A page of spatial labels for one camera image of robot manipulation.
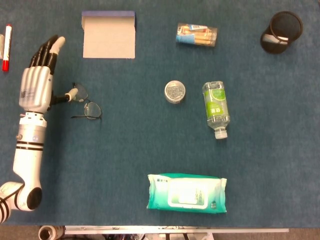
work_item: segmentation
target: teal packaging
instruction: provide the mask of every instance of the teal packaging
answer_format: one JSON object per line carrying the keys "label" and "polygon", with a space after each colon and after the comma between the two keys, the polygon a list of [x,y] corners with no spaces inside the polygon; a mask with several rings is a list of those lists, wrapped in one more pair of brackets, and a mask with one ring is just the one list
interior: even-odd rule
{"label": "teal packaging", "polygon": [[149,174],[147,209],[226,213],[226,178],[183,173]]}

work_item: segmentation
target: water bottle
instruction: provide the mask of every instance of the water bottle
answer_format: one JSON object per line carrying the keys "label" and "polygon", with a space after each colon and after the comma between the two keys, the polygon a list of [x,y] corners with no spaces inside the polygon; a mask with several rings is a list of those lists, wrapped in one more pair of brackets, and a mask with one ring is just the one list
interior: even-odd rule
{"label": "water bottle", "polygon": [[222,81],[206,82],[202,88],[207,123],[214,129],[216,139],[228,137],[226,127],[230,122],[225,87]]}

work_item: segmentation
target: robotic hand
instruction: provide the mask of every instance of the robotic hand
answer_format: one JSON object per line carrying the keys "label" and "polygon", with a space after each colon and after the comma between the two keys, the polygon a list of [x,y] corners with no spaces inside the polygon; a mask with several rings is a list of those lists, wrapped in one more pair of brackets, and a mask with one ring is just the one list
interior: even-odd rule
{"label": "robotic hand", "polygon": [[19,105],[26,113],[20,115],[13,171],[24,183],[7,182],[0,187],[0,223],[8,219],[11,209],[32,211],[41,202],[40,166],[47,127],[44,113],[54,104],[71,101],[78,91],[73,88],[63,96],[52,92],[57,57],[64,43],[63,36],[52,36],[23,72]]}

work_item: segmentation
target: glasses lens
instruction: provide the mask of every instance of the glasses lens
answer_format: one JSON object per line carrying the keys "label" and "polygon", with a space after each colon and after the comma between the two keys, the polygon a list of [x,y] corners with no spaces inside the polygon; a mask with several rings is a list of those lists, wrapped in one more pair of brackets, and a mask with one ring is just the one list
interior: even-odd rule
{"label": "glasses lens", "polygon": [[99,118],[101,114],[101,108],[95,102],[91,101],[84,106],[84,115],[86,115],[88,119]]}
{"label": "glasses lens", "polygon": [[74,87],[78,89],[78,92],[73,99],[74,101],[83,102],[88,98],[88,93],[87,93],[87,90],[84,88],[84,86],[76,83]]}

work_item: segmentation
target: black container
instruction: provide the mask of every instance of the black container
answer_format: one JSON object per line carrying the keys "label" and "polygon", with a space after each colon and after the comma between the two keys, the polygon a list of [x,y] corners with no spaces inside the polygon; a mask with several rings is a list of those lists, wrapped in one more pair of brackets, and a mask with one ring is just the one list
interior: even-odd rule
{"label": "black container", "polygon": [[290,11],[276,13],[260,37],[262,48],[270,54],[280,54],[303,32],[301,19]]}

